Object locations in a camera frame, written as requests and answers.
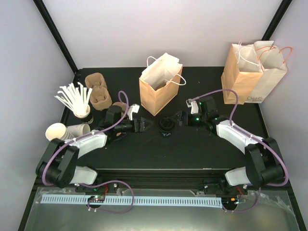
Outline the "black printed coffee cup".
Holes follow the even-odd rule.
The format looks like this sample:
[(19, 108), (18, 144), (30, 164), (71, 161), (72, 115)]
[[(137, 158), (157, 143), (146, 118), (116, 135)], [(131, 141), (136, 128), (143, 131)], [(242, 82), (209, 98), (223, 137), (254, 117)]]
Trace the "black printed coffee cup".
[(158, 127), (164, 137), (170, 136), (174, 127), (174, 121), (169, 117), (162, 117), (158, 120)]

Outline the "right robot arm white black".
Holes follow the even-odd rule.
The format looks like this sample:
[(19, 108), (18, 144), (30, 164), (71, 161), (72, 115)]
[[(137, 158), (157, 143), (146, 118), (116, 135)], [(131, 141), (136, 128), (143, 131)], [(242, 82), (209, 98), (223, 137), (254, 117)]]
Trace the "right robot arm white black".
[(252, 185), (260, 188), (265, 185), (284, 186), (289, 178), (281, 152), (273, 138), (255, 136), (237, 126), (228, 117), (220, 115), (212, 97), (203, 100), (187, 100), (190, 111), (179, 111), (173, 117), (180, 126), (204, 126), (216, 136), (227, 140), (245, 157), (243, 167), (229, 170), (219, 181), (219, 189), (229, 194), (238, 185)]

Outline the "kraft paper bag white handles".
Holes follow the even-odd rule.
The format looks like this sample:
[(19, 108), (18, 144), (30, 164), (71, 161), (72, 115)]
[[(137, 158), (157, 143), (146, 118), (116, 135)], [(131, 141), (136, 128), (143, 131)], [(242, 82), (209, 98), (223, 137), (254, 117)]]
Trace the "kraft paper bag white handles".
[(149, 56), (139, 78), (141, 105), (156, 116), (186, 85), (180, 60), (168, 53), (159, 58)]

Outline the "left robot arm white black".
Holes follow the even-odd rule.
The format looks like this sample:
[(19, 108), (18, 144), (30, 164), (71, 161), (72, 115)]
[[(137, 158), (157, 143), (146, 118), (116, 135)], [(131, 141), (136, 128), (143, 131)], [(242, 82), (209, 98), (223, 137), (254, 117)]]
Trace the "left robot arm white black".
[(134, 118), (139, 105), (133, 104), (126, 111), (112, 105), (103, 113), (98, 127), (91, 132), (70, 140), (55, 138), (50, 141), (36, 167), (36, 175), (45, 185), (64, 188), (70, 184), (86, 185), (92, 192), (103, 188), (103, 179), (96, 170), (77, 165), (79, 158), (91, 151), (110, 144), (119, 133), (142, 133), (154, 122), (140, 117)]

